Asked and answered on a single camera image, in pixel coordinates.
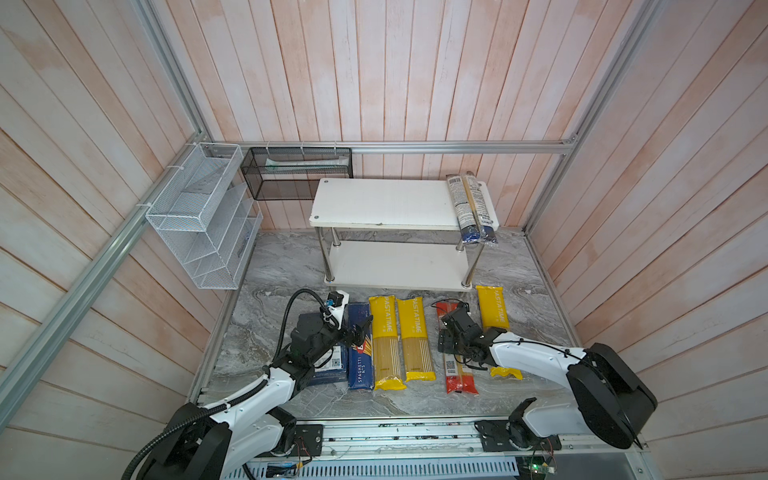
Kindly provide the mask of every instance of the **black mesh basket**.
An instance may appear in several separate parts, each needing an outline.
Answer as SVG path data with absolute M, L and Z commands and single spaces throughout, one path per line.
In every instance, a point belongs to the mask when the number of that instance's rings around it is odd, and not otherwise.
M 240 169 L 256 200 L 312 200 L 321 178 L 353 178 L 352 151 L 252 147 Z

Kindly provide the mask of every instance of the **marble surface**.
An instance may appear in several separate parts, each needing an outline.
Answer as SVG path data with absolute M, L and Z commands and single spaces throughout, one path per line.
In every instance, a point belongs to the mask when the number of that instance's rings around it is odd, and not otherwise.
M 341 232 L 344 239 L 454 243 L 455 232 L 368 231 Z M 503 286 L 512 331 L 549 343 L 568 344 L 568 334 L 536 270 L 524 239 L 513 230 L 498 232 L 499 245 L 485 248 L 475 273 L 475 285 Z M 326 238 L 330 244 L 330 235 Z M 470 258 L 474 249 L 468 247 Z M 225 334 L 214 373 L 205 389 L 213 401 L 252 382 L 261 366 L 274 353 L 280 320 L 290 295 L 301 287 L 315 290 L 325 298 L 329 288 L 323 284 L 323 259 L 314 232 L 259 233 L 253 259 Z M 369 296 L 395 295 L 405 299 L 424 298 L 425 316 L 432 347 L 437 380 L 408 382 L 406 390 L 349 391 L 346 383 L 310 386 L 283 407 L 301 419 L 357 418 L 386 416 L 508 415 L 529 396 L 559 396 L 564 390 L 553 382 L 524 373 L 523 380 L 492 379 L 488 372 L 475 372 L 479 395 L 445 392 L 442 354 L 437 351 L 437 318 L 429 304 L 447 297 L 469 302 L 472 316 L 479 320 L 476 290 L 433 292 L 343 288 L 352 302 L 365 302 Z M 315 300 L 300 296 L 291 308 L 286 329 L 295 326 L 299 313 L 314 312 Z

